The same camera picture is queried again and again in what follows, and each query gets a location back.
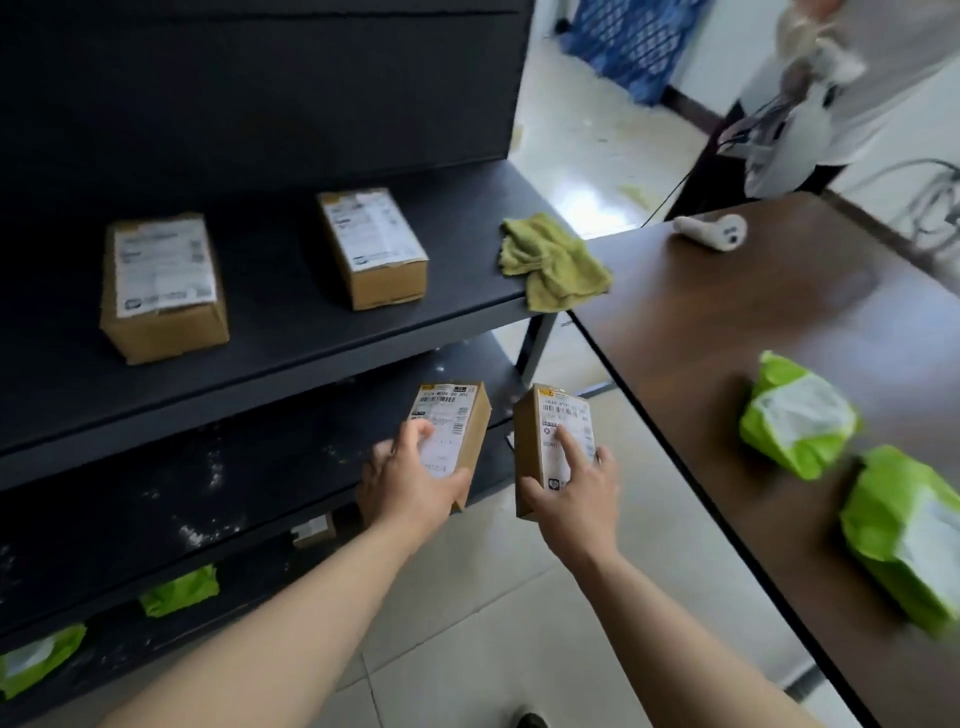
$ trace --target forearm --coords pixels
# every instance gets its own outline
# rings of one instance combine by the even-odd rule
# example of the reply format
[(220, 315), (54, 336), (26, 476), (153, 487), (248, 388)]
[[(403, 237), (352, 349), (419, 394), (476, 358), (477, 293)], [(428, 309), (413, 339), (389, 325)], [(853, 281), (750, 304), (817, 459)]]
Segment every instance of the forearm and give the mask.
[(817, 725), (619, 554), (574, 575), (657, 728)]
[(794, 5), (811, 20), (828, 22), (843, 7), (846, 0), (794, 0)]
[(177, 663), (102, 728), (305, 726), (414, 547), (396, 527), (374, 526)]

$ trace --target blue storage crate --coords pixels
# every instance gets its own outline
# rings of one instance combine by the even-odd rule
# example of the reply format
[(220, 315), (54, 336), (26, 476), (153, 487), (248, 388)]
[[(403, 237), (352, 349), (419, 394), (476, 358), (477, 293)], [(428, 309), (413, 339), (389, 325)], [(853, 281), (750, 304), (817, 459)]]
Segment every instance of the blue storage crate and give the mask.
[(654, 106), (708, 2), (581, 0), (561, 47)]

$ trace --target black shoe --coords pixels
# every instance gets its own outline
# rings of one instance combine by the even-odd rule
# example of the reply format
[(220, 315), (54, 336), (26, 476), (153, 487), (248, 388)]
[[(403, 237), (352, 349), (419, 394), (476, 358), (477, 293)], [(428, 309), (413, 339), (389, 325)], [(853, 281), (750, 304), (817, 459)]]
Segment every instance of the black shoe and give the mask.
[(524, 713), (516, 728), (547, 728), (546, 721), (535, 713)]

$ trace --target green mailer bag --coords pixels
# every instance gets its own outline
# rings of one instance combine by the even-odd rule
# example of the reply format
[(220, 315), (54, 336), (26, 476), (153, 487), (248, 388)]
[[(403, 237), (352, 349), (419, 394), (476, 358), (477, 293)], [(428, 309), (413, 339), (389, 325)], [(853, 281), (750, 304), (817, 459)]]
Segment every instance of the green mailer bag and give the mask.
[(760, 374), (740, 438), (804, 480), (816, 480), (843, 452), (860, 418), (825, 379), (773, 352)]
[(939, 637), (960, 619), (960, 495), (889, 445), (863, 459), (840, 513), (847, 544), (907, 616)]
[(219, 593), (217, 570), (210, 564), (140, 595), (140, 604), (147, 617), (165, 617)]
[(86, 627), (82, 624), (0, 655), (0, 691), (8, 700), (20, 694), (61, 666), (80, 648)]

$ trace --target white label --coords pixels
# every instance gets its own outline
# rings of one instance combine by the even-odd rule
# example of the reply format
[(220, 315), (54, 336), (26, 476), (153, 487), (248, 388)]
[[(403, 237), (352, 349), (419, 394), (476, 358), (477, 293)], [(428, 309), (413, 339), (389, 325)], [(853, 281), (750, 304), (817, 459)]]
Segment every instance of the white label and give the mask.
[(308, 539), (311, 536), (316, 536), (318, 533), (323, 533), (326, 529), (326, 514), (324, 514), (315, 519), (310, 519), (306, 523), (294, 526), (290, 532), (296, 537), (296, 540), (299, 541), (301, 539)]
[(784, 449), (809, 437), (850, 437), (856, 429), (856, 413), (850, 404), (833, 385), (814, 374), (763, 393), (752, 406), (760, 410)]
[(960, 615), (960, 513), (924, 489), (897, 543), (897, 558)]
[(457, 469), (460, 446), (464, 443), (473, 402), (475, 384), (424, 384), (408, 420), (429, 420), (433, 434), (420, 443), (420, 462), (436, 477)]
[(144, 223), (114, 235), (117, 318), (217, 300), (203, 220)]
[(8, 652), (4, 655), (7, 677), (19, 675), (34, 665), (42, 663), (53, 654), (55, 644), (56, 640), (53, 636), (45, 637), (42, 640), (37, 640), (35, 643), (30, 643)]
[(427, 259), (386, 190), (341, 195), (333, 202), (323, 202), (323, 209), (353, 272)]
[(573, 435), (580, 448), (592, 460), (596, 455), (593, 442), (593, 421), (590, 405), (579, 397), (571, 397), (557, 389), (538, 387), (537, 407), (540, 409), (540, 470), (543, 487), (559, 491), (570, 480), (570, 466), (564, 448), (557, 440), (557, 425), (563, 425)]

